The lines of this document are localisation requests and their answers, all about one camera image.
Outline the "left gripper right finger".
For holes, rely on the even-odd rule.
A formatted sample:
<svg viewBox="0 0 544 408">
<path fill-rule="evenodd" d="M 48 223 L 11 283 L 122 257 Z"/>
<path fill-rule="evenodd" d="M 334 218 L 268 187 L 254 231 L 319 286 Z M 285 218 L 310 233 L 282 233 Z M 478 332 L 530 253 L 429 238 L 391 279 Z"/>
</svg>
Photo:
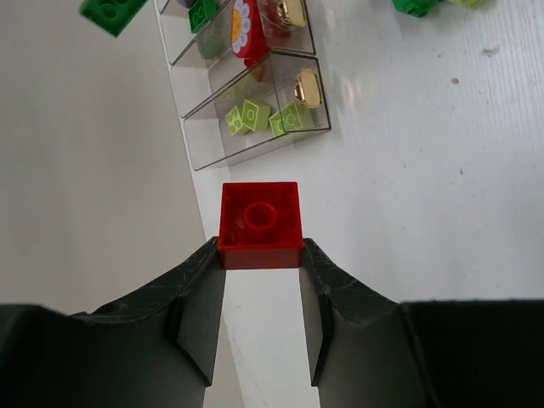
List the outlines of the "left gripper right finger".
<svg viewBox="0 0 544 408">
<path fill-rule="evenodd" d="M 396 303 L 304 242 L 311 384 L 324 407 L 540 407 L 543 303 Z"/>
</svg>

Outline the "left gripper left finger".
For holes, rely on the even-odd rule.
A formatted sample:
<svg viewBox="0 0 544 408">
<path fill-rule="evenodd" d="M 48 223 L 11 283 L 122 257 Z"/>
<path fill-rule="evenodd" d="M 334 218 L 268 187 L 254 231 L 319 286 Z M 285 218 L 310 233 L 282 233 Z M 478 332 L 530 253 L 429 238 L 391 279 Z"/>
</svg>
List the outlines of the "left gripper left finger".
<svg viewBox="0 0 544 408">
<path fill-rule="evenodd" d="M 92 313 L 1 307 L 4 407 L 201 407 L 213 382 L 225 271 L 211 239 Z"/>
</svg>

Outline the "red square lego brick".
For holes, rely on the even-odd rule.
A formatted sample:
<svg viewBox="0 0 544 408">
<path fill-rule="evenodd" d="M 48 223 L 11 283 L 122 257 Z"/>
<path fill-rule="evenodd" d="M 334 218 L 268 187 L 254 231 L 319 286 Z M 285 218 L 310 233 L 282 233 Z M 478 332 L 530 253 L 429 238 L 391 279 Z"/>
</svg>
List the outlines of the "red square lego brick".
<svg viewBox="0 0 544 408">
<path fill-rule="evenodd" d="M 303 249 L 296 182 L 223 184 L 218 250 L 225 269 L 296 269 Z"/>
</svg>

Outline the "red flower lego piece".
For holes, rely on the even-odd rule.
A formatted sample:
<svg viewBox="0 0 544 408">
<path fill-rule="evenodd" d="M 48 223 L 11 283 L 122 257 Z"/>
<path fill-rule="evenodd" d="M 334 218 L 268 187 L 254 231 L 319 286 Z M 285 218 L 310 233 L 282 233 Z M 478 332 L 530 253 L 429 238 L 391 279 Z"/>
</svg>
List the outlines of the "red flower lego piece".
<svg viewBox="0 0 544 408">
<path fill-rule="evenodd" d="M 256 1 L 234 1 L 230 46 L 237 58 L 250 61 L 260 60 L 269 52 Z"/>
</svg>

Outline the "green lego plate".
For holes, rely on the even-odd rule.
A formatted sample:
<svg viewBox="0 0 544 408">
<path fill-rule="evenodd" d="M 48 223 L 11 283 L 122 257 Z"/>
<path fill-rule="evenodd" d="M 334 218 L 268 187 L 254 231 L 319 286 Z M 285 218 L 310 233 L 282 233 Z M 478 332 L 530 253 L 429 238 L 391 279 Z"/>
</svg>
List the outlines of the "green lego plate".
<svg viewBox="0 0 544 408">
<path fill-rule="evenodd" d="M 118 37 L 146 3 L 146 0 L 84 0 L 79 14 Z"/>
</svg>

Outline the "green purple yellow lego cluster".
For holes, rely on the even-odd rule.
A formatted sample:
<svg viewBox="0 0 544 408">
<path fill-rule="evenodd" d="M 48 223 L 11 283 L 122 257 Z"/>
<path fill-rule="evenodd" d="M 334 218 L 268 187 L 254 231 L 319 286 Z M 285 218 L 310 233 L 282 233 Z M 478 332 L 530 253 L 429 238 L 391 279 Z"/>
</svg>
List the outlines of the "green purple yellow lego cluster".
<svg viewBox="0 0 544 408">
<path fill-rule="evenodd" d="M 443 0 L 392 0 L 391 3 L 394 9 L 402 14 L 409 15 L 415 18 L 422 18 L 436 7 Z M 448 3 L 453 3 L 457 6 L 476 9 L 481 6 L 483 0 L 447 0 Z"/>
</svg>

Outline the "lime green lego brick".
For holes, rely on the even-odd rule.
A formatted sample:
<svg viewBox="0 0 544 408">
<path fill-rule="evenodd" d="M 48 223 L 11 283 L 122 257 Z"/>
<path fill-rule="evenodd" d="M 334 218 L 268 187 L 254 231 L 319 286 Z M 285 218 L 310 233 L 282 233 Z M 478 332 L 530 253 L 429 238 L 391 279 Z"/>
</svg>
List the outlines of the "lime green lego brick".
<svg viewBox="0 0 544 408">
<path fill-rule="evenodd" d="M 241 136 L 249 131 L 249 128 L 242 121 L 242 108 L 240 105 L 233 107 L 224 117 L 229 132 L 233 136 Z"/>
</svg>

